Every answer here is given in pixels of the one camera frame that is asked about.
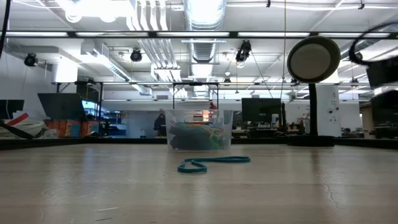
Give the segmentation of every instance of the orange box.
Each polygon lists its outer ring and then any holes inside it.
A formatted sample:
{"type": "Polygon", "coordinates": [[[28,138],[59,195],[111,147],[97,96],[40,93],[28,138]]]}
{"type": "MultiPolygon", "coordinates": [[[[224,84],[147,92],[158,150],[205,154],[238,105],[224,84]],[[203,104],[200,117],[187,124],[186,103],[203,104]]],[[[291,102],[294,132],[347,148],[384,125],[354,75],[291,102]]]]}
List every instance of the orange box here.
{"type": "Polygon", "coordinates": [[[44,120],[45,125],[49,127],[49,129],[57,129],[59,130],[60,128],[60,121],[59,120],[44,120]]]}
{"type": "Polygon", "coordinates": [[[60,120],[60,137],[80,137],[80,122],[74,120],[60,120]]]}
{"type": "Polygon", "coordinates": [[[92,131],[99,133],[100,131],[100,122],[98,121],[85,121],[81,124],[81,137],[88,136],[92,131]]]}

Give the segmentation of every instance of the green resistance band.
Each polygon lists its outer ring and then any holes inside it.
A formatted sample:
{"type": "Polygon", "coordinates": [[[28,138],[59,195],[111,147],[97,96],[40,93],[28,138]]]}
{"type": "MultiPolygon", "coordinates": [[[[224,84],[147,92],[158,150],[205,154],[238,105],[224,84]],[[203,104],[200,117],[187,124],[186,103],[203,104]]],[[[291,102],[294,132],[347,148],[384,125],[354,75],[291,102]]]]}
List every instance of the green resistance band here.
{"type": "Polygon", "coordinates": [[[201,162],[250,162],[250,158],[247,156],[229,156],[229,157],[219,157],[219,158],[196,158],[196,159],[184,159],[182,163],[178,166],[179,172],[184,173],[197,173],[197,172],[207,172],[207,166],[201,162]],[[185,164],[191,162],[192,165],[199,168],[185,168],[185,164]]]}

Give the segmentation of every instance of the transparent plastic bin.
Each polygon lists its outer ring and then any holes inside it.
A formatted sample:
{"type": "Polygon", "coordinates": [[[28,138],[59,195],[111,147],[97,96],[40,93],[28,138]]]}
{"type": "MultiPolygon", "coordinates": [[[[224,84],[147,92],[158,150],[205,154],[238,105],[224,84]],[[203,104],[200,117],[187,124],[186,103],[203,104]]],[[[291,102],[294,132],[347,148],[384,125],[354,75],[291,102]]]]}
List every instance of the transparent plastic bin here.
{"type": "Polygon", "coordinates": [[[175,150],[231,148],[232,110],[167,110],[167,145],[175,150]]]}

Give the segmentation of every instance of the wooden table surface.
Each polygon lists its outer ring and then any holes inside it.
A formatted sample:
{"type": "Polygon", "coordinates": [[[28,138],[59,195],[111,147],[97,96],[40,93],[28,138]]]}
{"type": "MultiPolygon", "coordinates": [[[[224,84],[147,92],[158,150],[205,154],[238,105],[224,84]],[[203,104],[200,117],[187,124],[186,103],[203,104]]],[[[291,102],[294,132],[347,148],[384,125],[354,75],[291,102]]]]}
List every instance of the wooden table surface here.
{"type": "Polygon", "coordinates": [[[0,223],[398,223],[398,151],[87,144],[0,151],[0,223]],[[249,156],[181,174],[184,158],[249,156]]]}

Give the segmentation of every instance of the computer monitor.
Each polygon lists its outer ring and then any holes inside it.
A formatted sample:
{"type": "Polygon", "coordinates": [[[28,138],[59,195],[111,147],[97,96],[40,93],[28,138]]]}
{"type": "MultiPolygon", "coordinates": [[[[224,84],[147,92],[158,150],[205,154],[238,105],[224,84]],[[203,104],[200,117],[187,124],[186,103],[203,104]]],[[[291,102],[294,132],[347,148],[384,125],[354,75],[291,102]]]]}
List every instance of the computer monitor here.
{"type": "Polygon", "coordinates": [[[281,118],[280,106],[280,99],[242,98],[242,120],[271,123],[273,114],[281,118]]]}
{"type": "Polygon", "coordinates": [[[38,93],[45,115],[51,119],[87,121],[78,93],[38,93]]]}
{"type": "Polygon", "coordinates": [[[12,114],[24,109],[25,100],[0,100],[0,119],[12,119],[12,114]]]}

